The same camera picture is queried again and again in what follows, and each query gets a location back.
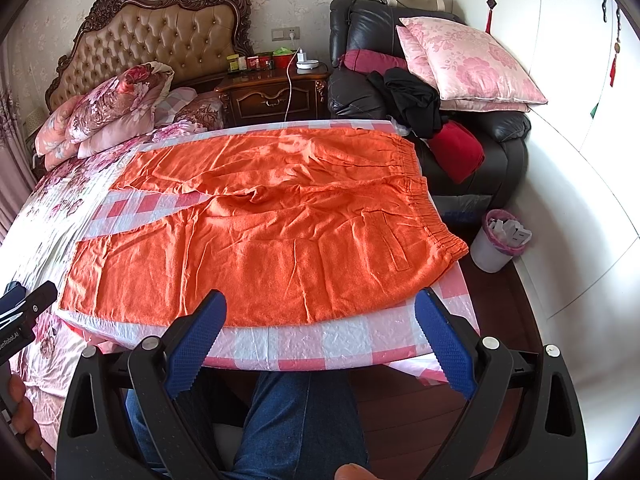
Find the right hand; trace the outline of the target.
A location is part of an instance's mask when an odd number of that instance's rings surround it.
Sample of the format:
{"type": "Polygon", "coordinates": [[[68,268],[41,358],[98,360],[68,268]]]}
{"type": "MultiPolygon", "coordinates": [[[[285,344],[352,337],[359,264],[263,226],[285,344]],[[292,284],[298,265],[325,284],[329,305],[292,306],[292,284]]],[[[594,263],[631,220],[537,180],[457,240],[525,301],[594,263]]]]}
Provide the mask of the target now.
{"type": "Polygon", "coordinates": [[[345,464],[335,471],[334,480],[380,480],[371,471],[358,464],[345,464]]]}

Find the left hand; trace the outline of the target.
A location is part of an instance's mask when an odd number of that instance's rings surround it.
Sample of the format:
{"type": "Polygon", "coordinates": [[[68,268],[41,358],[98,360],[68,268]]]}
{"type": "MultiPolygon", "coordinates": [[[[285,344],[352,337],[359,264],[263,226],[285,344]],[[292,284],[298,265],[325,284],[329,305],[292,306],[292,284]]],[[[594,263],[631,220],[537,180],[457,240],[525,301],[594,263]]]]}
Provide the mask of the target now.
{"type": "Polygon", "coordinates": [[[35,421],[32,404],[26,396],[24,382],[17,375],[12,374],[8,388],[12,400],[17,404],[17,409],[12,417],[12,425],[25,438],[25,442],[31,450],[39,451],[43,438],[35,421]]]}

